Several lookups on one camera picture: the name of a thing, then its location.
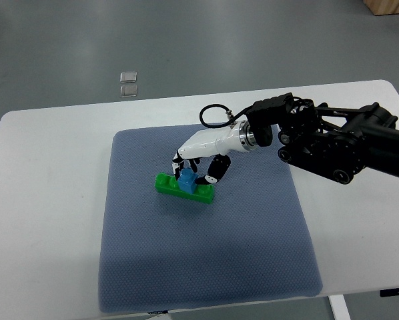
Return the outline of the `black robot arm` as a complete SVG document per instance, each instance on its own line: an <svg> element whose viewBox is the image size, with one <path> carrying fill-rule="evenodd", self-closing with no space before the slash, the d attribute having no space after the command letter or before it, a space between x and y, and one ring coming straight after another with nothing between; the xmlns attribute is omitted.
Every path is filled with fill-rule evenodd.
<svg viewBox="0 0 399 320"><path fill-rule="evenodd" d="M286 93L256 101L246 117L260 147L280 128L278 157L295 167L344 185L366 167L399 177L398 118L378 103L334 108Z"/></svg>

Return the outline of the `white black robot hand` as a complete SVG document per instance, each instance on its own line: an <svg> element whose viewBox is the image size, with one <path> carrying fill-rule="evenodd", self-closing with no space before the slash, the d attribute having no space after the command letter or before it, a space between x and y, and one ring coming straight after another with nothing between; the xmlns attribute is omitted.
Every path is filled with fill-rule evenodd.
<svg viewBox="0 0 399 320"><path fill-rule="evenodd" d="M237 121L217 129L205 129L192 135L176 152L172 160L173 174L176 179L181 176L184 163L189 162L193 172L197 172L200 159L212 157L207 173L195 179L198 185L212 185L219 182L226 174L231 160L230 151L248 152L258 144L247 121Z"/></svg>

